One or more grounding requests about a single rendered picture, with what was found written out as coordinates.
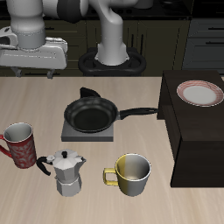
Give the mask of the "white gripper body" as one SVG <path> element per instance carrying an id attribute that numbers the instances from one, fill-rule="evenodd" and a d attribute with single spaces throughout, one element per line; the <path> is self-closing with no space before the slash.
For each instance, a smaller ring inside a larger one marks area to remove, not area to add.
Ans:
<path id="1" fill-rule="evenodd" d="M 67 42 L 62 38 L 45 38 L 46 42 L 34 50 L 19 49 L 13 45 L 0 45 L 0 66 L 65 69 Z"/>

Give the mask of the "dark grey stove plate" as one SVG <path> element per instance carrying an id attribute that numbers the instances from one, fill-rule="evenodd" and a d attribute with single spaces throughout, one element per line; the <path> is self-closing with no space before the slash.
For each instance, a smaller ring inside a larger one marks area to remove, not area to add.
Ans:
<path id="1" fill-rule="evenodd" d="M 113 142 L 114 141 L 114 126 L 102 132 L 83 133 L 73 129 L 67 122 L 64 122 L 61 133 L 62 142 Z"/>

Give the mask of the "red patterned mug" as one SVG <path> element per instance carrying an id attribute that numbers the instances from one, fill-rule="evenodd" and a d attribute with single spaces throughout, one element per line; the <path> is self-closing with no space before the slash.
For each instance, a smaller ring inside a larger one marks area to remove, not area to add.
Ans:
<path id="1" fill-rule="evenodd" d="M 28 169 L 36 163 L 33 128 L 29 123 L 13 123 L 0 135 L 0 140 L 4 140 L 8 145 L 6 150 L 0 144 L 0 151 L 12 158 L 17 168 Z"/>

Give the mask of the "yellow and white mug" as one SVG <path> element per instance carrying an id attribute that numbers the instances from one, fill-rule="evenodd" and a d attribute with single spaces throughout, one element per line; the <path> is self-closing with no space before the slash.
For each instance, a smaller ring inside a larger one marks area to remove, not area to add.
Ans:
<path id="1" fill-rule="evenodd" d="M 107 173 L 114 173 L 117 181 L 107 180 Z M 125 195 L 135 197 L 143 192 L 150 174 L 151 164 L 147 158 L 128 153 L 116 160 L 114 168 L 103 170 L 103 182 L 107 186 L 118 186 Z"/>

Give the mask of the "white plate with red rim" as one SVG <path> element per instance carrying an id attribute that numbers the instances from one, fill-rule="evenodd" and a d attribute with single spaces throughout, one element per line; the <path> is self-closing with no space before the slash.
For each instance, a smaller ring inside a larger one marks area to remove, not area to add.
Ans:
<path id="1" fill-rule="evenodd" d="M 224 101 L 224 92 L 217 85 L 205 80 L 188 80 L 178 85 L 178 97 L 198 107 L 212 107 Z"/>

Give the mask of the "black frying pan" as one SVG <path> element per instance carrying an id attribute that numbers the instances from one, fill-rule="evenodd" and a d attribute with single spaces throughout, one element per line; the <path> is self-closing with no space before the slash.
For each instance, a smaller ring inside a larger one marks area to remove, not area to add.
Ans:
<path id="1" fill-rule="evenodd" d="M 157 108 L 130 108 L 118 110 L 116 105 L 101 97 L 83 97 L 70 103 L 64 112 L 66 122 L 83 133 L 97 133 L 109 128 L 116 120 L 127 116 L 156 114 Z"/>

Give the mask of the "silver moka pot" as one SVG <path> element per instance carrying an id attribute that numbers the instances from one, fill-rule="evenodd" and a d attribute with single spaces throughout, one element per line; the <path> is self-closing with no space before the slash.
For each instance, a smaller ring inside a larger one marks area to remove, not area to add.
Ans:
<path id="1" fill-rule="evenodd" d="M 52 165 L 56 173 L 57 191 L 65 197 L 73 197 L 81 190 L 80 168 L 87 160 L 79 156 L 76 151 L 64 149 L 57 151 L 53 156 L 39 157 L 37 167 L 47 176 L 51 173 L 45 164 Z"/>

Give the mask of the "dark wooden cabinet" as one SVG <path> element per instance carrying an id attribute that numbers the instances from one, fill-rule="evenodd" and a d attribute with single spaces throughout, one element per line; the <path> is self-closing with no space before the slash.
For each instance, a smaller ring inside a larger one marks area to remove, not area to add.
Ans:
<path id="1" fill-rule="evenodd" d="M 182 101 L 177 87 L 191 80 L 208 81 L 224 91 L 216 71 L 163 71 L 157 119 L 165 121 L 171 143 L 171 186 L 224 187 L 224 101 L 208 108 Z"/>

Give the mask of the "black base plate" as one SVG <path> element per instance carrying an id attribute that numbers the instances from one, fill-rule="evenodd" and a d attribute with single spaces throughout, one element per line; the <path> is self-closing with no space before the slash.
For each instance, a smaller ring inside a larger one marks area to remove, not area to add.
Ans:
<path id="1" fill-rule="evenodd" d="M 137 77 L 146 68 L 145 58 L 134 47 L 127 48 L 129 59 L 118 66 L 106 66 L 95 59 L 96 47 L 90 47 L 79 59 L 79 69 L 87 77 Z"/>

